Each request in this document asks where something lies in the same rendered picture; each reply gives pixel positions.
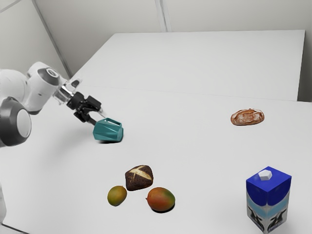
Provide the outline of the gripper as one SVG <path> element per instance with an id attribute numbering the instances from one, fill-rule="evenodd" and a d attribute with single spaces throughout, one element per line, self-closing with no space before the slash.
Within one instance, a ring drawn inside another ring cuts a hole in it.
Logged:
<path id="1" fill-rule="evenodd" d="M 92 125 L 96 125 L 96 121 L 89 115 L 90 112 L 98 112 L 100 116 L 106 118 L 105 112 L 101 109 L 101 102 L 88 96 L 87 99 L 80 92 L 76 92 L 67 102 L 67 107 L 71 110 L 75 110 L 74 116 L 81 122 L 89 122 Z"/>

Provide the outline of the large red-orange mango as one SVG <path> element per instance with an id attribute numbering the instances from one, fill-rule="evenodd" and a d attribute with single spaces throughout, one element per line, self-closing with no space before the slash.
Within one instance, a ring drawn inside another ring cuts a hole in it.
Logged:
<path id="1" fill-rule="evenodd" d="M 171 209 L 176 202 L 176 198 L 171 191 L 162 187 L 156 187 L 148 192 L 147 203 L 152 210 L 164 212 Z"/>

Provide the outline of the brown crusty bread loaf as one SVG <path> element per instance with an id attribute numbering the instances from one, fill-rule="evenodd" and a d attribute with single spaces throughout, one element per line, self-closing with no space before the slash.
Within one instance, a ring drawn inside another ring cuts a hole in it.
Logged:
<path id="1" fill-rule="evenodd" d="M 258 109 L 243 109 L 231 115 L 231 123 L 235 126 L 255 125 L 263 122 L 264 113 Z"/>

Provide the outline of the dark scored bread roll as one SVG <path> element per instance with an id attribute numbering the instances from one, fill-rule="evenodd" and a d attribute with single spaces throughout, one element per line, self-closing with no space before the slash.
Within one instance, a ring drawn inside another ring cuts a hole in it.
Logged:
<path id="1" fill-rule="evenodd" d="M 145 189 L 153 184 L 153 171 L 148 165 L 139 165 L 125 173 L 125 180 L 128 191 Z"/>

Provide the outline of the small green-orange mango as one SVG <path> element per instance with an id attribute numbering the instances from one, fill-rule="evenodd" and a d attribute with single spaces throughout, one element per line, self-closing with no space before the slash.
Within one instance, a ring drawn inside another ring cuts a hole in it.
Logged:
<path id="1" fill-rule="evenodd" d="M 126 197 L 127 190 L 123 186 L 114 186 L 109 190 L 107 200 L 110 205 L 118 206 L 126 199 Z"/>

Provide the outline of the blue and white milk carton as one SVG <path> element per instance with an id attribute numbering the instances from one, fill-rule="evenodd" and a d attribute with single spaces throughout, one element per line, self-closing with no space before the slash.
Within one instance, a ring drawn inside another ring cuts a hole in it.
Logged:
<path id="1" fill-rule="evenodd" d="M 266 167 L 246 180 L 247 216 L 269 234 L 286 222 L 292 176 Z"/>

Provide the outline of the teal faceted mug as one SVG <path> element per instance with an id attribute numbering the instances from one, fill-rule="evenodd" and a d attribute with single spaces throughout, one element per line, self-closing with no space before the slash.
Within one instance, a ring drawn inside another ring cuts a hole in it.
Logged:
<path id="1" fill-rule="evenodd" d="M 94 126 L 93 136 L 95 140 L 120 142 L 123 138 L 122 124 L 110 118 L 99 120 Z"/>

